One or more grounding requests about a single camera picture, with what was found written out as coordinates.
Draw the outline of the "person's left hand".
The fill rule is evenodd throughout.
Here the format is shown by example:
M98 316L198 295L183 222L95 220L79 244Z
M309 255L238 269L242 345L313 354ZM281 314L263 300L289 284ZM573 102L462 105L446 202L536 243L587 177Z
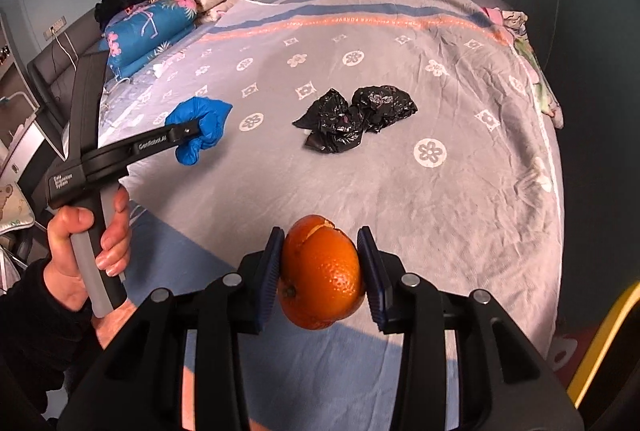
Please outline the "person's left hand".
M129 194L124 186L117 189L113 206L114 217L102 236L102 251L96 258L98 269L110 277L122 273L130 262ZM93 214L88 209L63 206L47 227L51 261L44 268L44 284L53 298L72 312L85 305L88 292L70 236L88 231L92 224Z

